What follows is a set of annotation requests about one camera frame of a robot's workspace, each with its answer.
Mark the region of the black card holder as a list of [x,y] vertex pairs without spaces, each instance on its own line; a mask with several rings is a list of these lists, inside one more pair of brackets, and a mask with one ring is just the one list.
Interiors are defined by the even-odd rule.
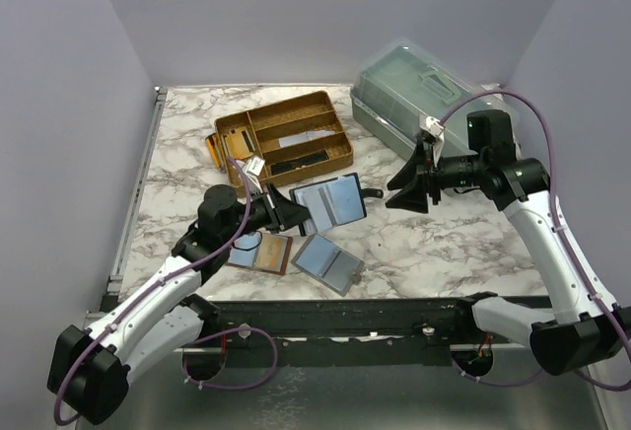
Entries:
[[289,190],[290,198],[309,210],[299,226],[302,237],[324,233],[367,217],[365,199],[383,199],[380,188],[362,187],[356,173],[313,182]]

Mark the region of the silver card with stripe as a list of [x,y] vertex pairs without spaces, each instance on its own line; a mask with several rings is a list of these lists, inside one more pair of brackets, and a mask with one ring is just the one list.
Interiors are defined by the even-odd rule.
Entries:
[[320,129],[320,130],[311,130],[306,132],[306,136],[308,140],[314,140],[321,137],[329,136],[335,134],[334,130]]

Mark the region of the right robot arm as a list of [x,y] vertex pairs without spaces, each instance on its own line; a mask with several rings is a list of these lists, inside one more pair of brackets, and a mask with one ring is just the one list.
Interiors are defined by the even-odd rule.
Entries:
[[597,280],[554,202],[550,176],[536,159],[520,160],[510,116],[488,109],[466,118],[468,156],[441,157],[444,128],[421,121],[416,148],[387,185],[386,207],[425,213],[443,191],[477,187],[517,230],[548,292],[552,310],[514,304],[482,292],[459,301],[456,336],[467,343],[487,332],[530,348],[539,366],[559,376],[617,354],[630,336],[630,310]]

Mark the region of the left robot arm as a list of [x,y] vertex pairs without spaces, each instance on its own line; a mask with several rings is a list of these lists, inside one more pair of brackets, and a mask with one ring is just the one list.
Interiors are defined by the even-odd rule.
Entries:
[[261,229],[283,232],[310,217],[307,207],[273,184],[248,194],[244,202],[229,185],[210,187],[196,220],[140,289],[88,327],[69,325],[57,337],[47,378],[55,395],[55,423],[65,426],[76,420],[62,416],[62,404],[95,425],[104,422],[144,371],[184,344],[211,344],[219,324],[193,310],[194,292],[228,261],[241,236]]

